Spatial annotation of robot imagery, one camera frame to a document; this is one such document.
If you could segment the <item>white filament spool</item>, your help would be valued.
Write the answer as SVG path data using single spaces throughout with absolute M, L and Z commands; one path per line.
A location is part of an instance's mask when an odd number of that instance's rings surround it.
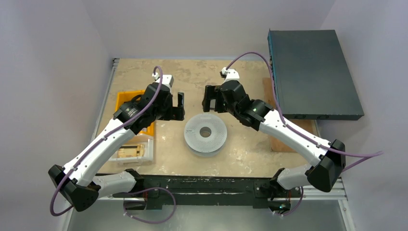
M 223 120 L 210 113 L 192 117 L 184 127 L 184 140 L 197 156 L 217 155 L 227 140 L 227 127 Z

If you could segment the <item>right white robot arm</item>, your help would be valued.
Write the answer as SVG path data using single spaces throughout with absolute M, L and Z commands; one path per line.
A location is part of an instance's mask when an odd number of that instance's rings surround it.
M 231 80 L 218 86 L 207 85 L 204 89 L 203 111 L 228 112 L 242 125 L 275 137 L 297 151 L 308 164 L 279 170 L 271 185 L 289 190 L 311 185 L 322 192 L 330 192 L 345 167 L 345 157 L 340 155 L 345 145 L 338 140 L 329 142 L 315 136 L 286 119 L 278 110 L 260 99 L 250 99 L 242 84 Z

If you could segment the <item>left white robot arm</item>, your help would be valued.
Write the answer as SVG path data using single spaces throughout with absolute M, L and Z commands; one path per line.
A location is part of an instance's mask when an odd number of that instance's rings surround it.
M 77 157 L 64 166 L 53 165 L 48 171 L 56 187 L 50 203 L 51 214 L 55 217 L 64 214 L 54 211 L 59 193 L 70 203 L 65 212 L 71 208 L 81 212 L 100 197 L 116 193 L 139 194 L 144 190 L 144 178 L 133 169 L 113 175 L 97 176 L 97 173 L 116 151 L 154 121 L 182 121 L 184 93 L 178 92 L 177 98 L 178 104 L 173 106 L 170 87 L 157 82 L 148 85 L 144 93 L 120 105 L 104 131 Z

